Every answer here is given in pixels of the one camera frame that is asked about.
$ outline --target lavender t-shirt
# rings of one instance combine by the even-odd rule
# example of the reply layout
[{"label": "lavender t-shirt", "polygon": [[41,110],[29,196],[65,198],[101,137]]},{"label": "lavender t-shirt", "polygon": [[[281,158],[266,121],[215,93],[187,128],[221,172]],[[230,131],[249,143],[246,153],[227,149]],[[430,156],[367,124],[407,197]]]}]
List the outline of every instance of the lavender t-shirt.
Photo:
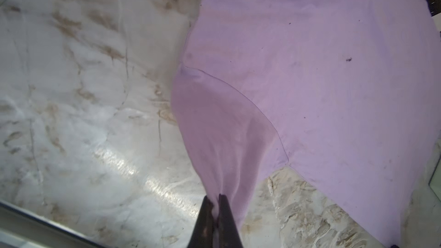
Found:
[{"label": "lavender t-shirt", "polygon": [[256,182],[289,165],[399,244],[441,130],[425,0],[202,0],[180,61],[172,107],[188,154],[237,224]]}]

